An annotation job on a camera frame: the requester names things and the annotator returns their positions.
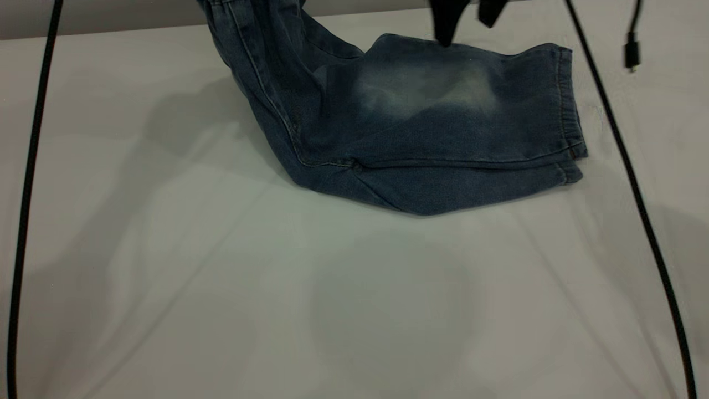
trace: white surface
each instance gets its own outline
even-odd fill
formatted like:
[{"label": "white surface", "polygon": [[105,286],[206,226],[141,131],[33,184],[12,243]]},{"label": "white surface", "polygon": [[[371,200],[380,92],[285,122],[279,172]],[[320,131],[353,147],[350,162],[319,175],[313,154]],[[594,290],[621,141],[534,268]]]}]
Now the white surface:
[{"label": "white surface", "polygon": [[[610,0],[579,8],[585,21],[618,11]],[[684,26],[700,37],[682,52],[660,47],[693,55],[674,80],[679,67],[666,62],[676,59],[650,50],[651,32],[697,17],[651,13],[636,77],[616,60],[622,32],[594,22],[607,41],[591,40],[625,107],[653,215],[663,215],[701,394],[705,119],[675,134],[664,124],[689,111],[682,101],[707,102],[705,28]],[[363,48],[384,32],[426,37],[429,20],[427,10],[321,19]],[[30,224],[21,397],[683,397],[664,293],[562,1],[510,4],[491,31],[468,12],[457,41],[576,50],[591,154],[581,182],[425,219],[319,195],[280,168],[205,26],[59,38]],[[30,55],[42,45],[0,42],[6,289],[38,71]]]}]

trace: jeans seam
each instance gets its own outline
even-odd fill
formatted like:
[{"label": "jeans seam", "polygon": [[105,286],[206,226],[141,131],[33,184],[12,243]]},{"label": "jeans seam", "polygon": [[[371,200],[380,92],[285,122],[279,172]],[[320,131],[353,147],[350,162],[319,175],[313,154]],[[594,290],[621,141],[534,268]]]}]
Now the jeans seam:
[{"label": "jeans seam", "polygon": [[305,29],[305,28],[303,28],[303,37],[306,39],[306,41],[307,41],[308,43],[310,43],[311,45],[316,46],[316,47],[317,47],[320,51],[322,51],[323,53],[328,54],[328,55],[332,55],[332,56],[335,57],[335,58],[340,58],[341,60],[356,60],[357,58],[360,58],[360,57],[361,57],[361,55],[357,55],[357,56],[354,56],[354,57],[343,57],[343,56],[341,56],[341,55],[332,54],[330,51],[325,50],[324,48],[320,47],[317,43],[313,42],[313,41],[308,37],[308,35],[306,34],[306,29]]},{"label": "jeans seam", "polygon": [[403,212],[401,209],[399,209],[399,207],[395,207],[391,202],[384,199],[384,197],[382,197],[375,189],[373,189],[364,180],[362,180],[362,178],[360,176],[357,176],[357,171],[354,168],[351,168],[351,169],[352,169],[352,174],[354,175],[354,178],[359,180],[359,182],[362,183],[370,192],[372,192],[372,194],[374,194],[375,197],[379,198],[380,201],[387,204],[391,208],[396,209],[397,211]]},{"label": "jeans seam", "polygon": [[559,90],[559,126],[562,128],[562,140],[566,143],[567,148],[571,148],[569,139],[566,137],[566,128],[564,127],[564,95],[562,93],[562,50],[559,49],[559,59],[557,61],[557,89]]},{"label": "jeans seam", "polygon": [[555,163],[554,166],[557,167],[559,172],[562,173],[562,176],[564,177],[564,181],[561,182],[559,185],[566,185],[569,182],[569,176],[567,175],[566,171],[562,168],[562,166],[559,163]]},{"label": "jeans seam", "polygon": [[[520,160],[502,160],[502,161],[494,161],[494,160],[455,160],[455,159],[438,159],[438,158],[405,158],[405,159],[390,159],[390,160],[383,160],[383,161],[377,161],[378,163],[383,163],[383,162],[408,162],[408,161],[422,161],[422,160],[431,160],[431,161],[439,161],[439,162],[456,162],[456,163],[494,163],[494,164],[505,164],[505,163],[521,163],[521,162],[529,162],[531,160],[537,160],[540,158],[544,158],[550,155],[556,155],[558,153],[563,153],[564,151],[570,150],[573,147],[580,146],[582,143],[576,143],[573,145],[568,145],[560,150],[551,152],[551,153],[546,153],[544,155],[538,155],[535,156],[534,158],[526,158],[526,159],[520,159]],[[368,168],[375,168],[372,166],[373,164],[370,165],[365,165],[364,163],[362,164],[363,166],[367,166]],[[405,168],[405,166],[390,166],[390,167],[385,167],[385,168]]]},{"label": "jeans seam", "polygon": [[276,104],[274,103],[273,99],[271,98],[271,96],[268,95],[268,92],[266,91],[266,85],[264,84],[263,79],[261,78],[261,74],[258,71],[258,68],[256,66],[256,62],[254,61],[254,58],[251,55],[251,51],[249,50],[249,48],[246,44],[246,40],[244,39],[244,35],[241,31],[241,26],[239,25],[239,20],[238,20],[237,16],[234,14],[234,10],[232,9],[231,6],[229,6],[229,12],[231,13],[232,18],[234,19],[234,23],[236,24],[236,30],[239,33],[239,39],[241,40],[241,44],[244,46],[244,51],[246,52],[246,55],[249,58],[249,63],[251,64],[251,68],[253,69],[254,74],[256,75],[256,78],[259,82],[259,86],[261,87],[261,91],[263,92],[264,96],[268,100],[269,104],[271,104],[271,107],[273,108],[276,115],[278,115],[278,117],[281,119],[281,122],[285,126],[286,132],[288,132],[288,138],[291,142],[291,145],[293,146],[293,152],[296,154],[296,158],[298,159],[298,162],[300,164],[302,164],[303,166],[308,166],[308,167],[326,166],[326,165],[340,166],[342,168],[350,167],[351,165],[341,165],[338,163],[327,162],[327,163],[311,164],[311,163],[307,163],[307,162],[303,161],[301,154],[298,151],[298,146],[296,146],[295,140],[293,139],[293,132],[291,130],[290,124],[288,123],[286,117],[283,116],[281,114],[281,112],[278,110],[278,107],[276,107]]}]

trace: elastic cuff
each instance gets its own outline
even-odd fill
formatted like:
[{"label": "elastic cuff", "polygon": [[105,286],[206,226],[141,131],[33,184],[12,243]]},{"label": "elastic cuff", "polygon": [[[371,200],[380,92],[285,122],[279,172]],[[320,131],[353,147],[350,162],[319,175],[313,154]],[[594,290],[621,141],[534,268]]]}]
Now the elastic cuff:
[{"label": "elastic cuff", "polygon": [[558,84],[561,99],[562,131],[566,143],[571,150],[572,158],[588,156],[584,135],[581,132],[579,113],[574,101],[574,86],[571,81],[571,49],[559,48]]}]

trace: jeans pant leg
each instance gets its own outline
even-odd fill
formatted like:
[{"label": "jeans pant leg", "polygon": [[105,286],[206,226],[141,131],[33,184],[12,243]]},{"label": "jeans pant leg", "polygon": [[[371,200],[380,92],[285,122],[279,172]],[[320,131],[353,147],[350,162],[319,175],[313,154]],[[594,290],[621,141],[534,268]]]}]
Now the jeans pant leg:
[{"label": "jeans pant leg", "polygon": [[571,51],[519,55],[384,35],[363,53],[298,0],[200,0],[294,182],[414,214],[576,182]]}]

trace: blue denim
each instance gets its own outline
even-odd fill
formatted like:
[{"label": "blue denim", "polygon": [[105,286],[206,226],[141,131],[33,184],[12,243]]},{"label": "blue denim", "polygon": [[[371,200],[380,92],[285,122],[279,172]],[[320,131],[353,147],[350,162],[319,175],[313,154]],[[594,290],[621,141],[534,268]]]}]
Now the blue denim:
[{"label": "blue denim", "polygon": [[363,53],[299,0],[199,0],[293,181],[431,215],[581,179],[571,51],[502,55],[383,35]]}]

